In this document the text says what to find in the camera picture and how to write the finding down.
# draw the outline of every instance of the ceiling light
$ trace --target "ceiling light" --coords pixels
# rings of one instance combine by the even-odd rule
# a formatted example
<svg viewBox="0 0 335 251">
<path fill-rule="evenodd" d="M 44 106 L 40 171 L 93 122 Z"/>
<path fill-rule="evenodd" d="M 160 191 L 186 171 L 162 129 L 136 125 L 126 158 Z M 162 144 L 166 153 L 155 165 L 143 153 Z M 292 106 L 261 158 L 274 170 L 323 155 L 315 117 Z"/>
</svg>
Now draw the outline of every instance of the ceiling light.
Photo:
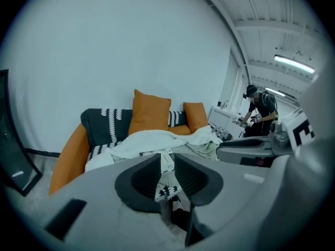
<svg viewBox="0 0 335 251">
<path fill-rule="evenodd" d="M 266 87 L 265 89 L 266 89 L 267 91 L 273 92 L 274 94 L 277 94 L 277 95 L 280 95 L 280 96 L 282 96 L 282 97 L 285 97 L 285 94 L 280 93 L 280 92 L 278 92 L 278 91 L 276 91 L 276 90 L 272 90 L 272 89 L 270 89 L 270 88 L 268 88 L 268 87 Z"/>
<path fill-rule="evenodd" d="M 286 58 L 284 56 L 279 56 L 279 55 L 275 55 L 274 56 L 274 60 L 275 61 L 279 61 L 279 62 L 283 62 L 283 63 L 286 63 L 288 65 L 292 65 L 292 66 L 295 66 L 299 69 L 302 69 L 308 73 L 313 73 L 315 72 L 315 69 L 310 67 L 310 66 L 307 66 L 306 64 L 304 63 L 301 63 L 301 62 L 298 62 L 298 61 L 295 61 L 295 60 L 292 60 L 292 59 L 289 59 L 289 58 Z"/>
</svg>

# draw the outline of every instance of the person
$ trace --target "person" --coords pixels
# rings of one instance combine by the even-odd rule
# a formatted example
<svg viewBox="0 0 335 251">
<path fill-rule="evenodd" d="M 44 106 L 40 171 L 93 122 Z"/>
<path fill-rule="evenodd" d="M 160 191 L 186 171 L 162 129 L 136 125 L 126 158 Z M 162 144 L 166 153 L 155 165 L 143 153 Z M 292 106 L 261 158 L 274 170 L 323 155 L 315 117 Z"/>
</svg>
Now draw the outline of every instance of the person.
<svg viewBox="0 0 335 251">
<path fill-rule="evenodd" d="M 254 85 L 247 86 L 244 98 L 249 98 L 250 105 L 249 111 L 242 120 L 242 126 L 250 117 L 253 110 L 257 109 L 259 114 L 252 117 L 251 121 L 254 122 L 252 127 L 245 130 L 245 138 L 250 136 L 267 136 L 270 133 L 272 121 L 276 118 L 276 107 L 274 97 L 268 93 L 259 92 Z"/>
</svg>

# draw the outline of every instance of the black frame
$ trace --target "black frame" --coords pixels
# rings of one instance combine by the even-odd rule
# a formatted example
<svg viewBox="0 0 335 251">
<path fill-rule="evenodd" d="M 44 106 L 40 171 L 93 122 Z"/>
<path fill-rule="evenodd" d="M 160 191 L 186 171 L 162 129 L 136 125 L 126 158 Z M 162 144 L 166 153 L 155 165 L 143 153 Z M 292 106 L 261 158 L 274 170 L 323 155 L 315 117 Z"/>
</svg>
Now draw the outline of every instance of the black frame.
<svg viewBox="0 0 335 251">
<path fill-rule="evenodd" d="M 8 69 L 0 71 L 0 77 L 4 77 L 4 79 L 5 79 L 5 81 L 4 81 L 4 84 L 5 84 L 5 102 L 6 102 L 6 108 L 7 108 L 7 115 L 8 115 L 9 123 L 10 123 L 11 129 L 13 131 L 14 137 L 17 141 L 17 144 L 19 145 L 23 155 L 27 159 L 27 162 L 36 171 L 36 176 L 28 183 L 28 185 L 26 186 L 26 188 L 24 190 L 20 189 L 10 177 L 8 177 L 6 179 L 6 181 L 8 182 L 9 186 L 16 189 L 22 196 L 26 196 L 29 193 L 29 191 L 33 188 L 33 186 L 40 180 L 40 178 L 42 177 L 43 174 L 36 167 L 36 165 L 33 163 L 33 161 L 30 159 L 30 157 L 29 157 L 26 149 L 24 148 L 24 146 L 23 146 L 23 144 L 20 140 L 20 137 L 19 137 L 19 135 L 16 131 L 14 121 L 13 121 L 12 112 L 10 111 L 8 75 L 9 75 L 9 70 Z"/>
</svg>

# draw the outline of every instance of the concrete floor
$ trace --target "concrete floor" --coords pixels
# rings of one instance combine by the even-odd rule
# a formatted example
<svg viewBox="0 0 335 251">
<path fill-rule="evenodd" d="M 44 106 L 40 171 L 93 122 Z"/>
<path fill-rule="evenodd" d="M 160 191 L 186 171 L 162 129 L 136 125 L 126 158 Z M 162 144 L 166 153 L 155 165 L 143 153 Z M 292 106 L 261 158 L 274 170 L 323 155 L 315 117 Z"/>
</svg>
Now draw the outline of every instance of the concrete floor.
<svg viewBox="0 0 335 251">
<path fill-rule="evenodd" d="M 6 187 L 8 199 L 14 208 L 32 216 L 38 206 L 49 196 L 50 180 L 57 158 L 29 154 L 37 168 L 42 172 L 42 178 L 30 190 L 27 196 L 22 196 L 15 189 Z"/>
</svg>

